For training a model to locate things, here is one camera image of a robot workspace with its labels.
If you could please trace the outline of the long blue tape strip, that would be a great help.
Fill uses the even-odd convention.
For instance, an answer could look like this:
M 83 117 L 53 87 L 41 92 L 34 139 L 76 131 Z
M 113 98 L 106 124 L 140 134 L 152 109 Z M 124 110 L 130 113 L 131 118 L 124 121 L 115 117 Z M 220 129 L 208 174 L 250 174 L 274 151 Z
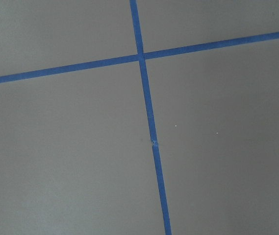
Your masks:
M 159 144 L 157 139 L 157 132 L 155 127 L 153 105 L 152 105 L 146 59 L 144 55 L 144 45 L 143 45 L 143 39 L 141 33 L 138 7 L 137 7 L 137 2 L 135 0 L 131 0 L 129 4 L 130 4 L 131 16 L 132 16 L 132 24 L 133 24 L 133 30 L 134 30 L 134 36 L 136 42 L 139 68 L 141 73 L 141 81 L 142 81 L 142 88 L 143 88 L 147 120 L 149 126 L 149 134 L 150 134 L 150 140 L 152 144 L 152 153 L 153 153 L 156 180 L 157 180 L 161 211 L 162 211 L 162 217 L 164 223 L 164 230 L 166 235 L 171 235 L 172 234 L 171 222 L 170 222 L 170 216 L 168 210 L 168 203 L 167 203 L 166 189 L 164 184 Z

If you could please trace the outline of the crossing blue tape strip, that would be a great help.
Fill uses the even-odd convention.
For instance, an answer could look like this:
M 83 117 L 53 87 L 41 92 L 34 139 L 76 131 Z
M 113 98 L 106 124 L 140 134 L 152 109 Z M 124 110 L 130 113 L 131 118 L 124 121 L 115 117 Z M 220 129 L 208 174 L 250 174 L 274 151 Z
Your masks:
M 27 80 L 27 79 L 43 77 L 43 76 L 50 76 L 55 74 L 107 67 L 107 66 L 118 65 L 118 64 L 126 64 L 126 63 L 136 62 L 141 59 L 148 59 L 148 60 L 156 59 L 156 58 L 162 58 L 162 57 L 168 57 L 168 56 L 174 56 L 174 55 L 180 55 L 180 54 L 186 54 L 186 53 L 192 53 L 198 51 L 212 50 L 217 48 L 264 42 L 264 41 L 270 41 L 276 39 L 279 39 L 279 32 L 253 35 L 253 36 L 228 39 L 228 40 L 222 40 L 222 41 L 216 41 L 210 43 L 203 43 L 203 44 L 197 44 L 191 46 L 176 47 L 176 48 L 157 50 L 152 52 L 142 52 L 140 54 L 127 55 L 122 57 L 84 62 L 84 63 L 78 63 L 78 64 L 72 64 L 72 65 L 66 65 L 66 66 L 60 66 L 60 67 L 48 68 L 42 70 L 27 71 L 27 72 L 22 72 L 17 74 L 3 75 L 0 76 L 0 84 L 19 81 L 19 80 Z

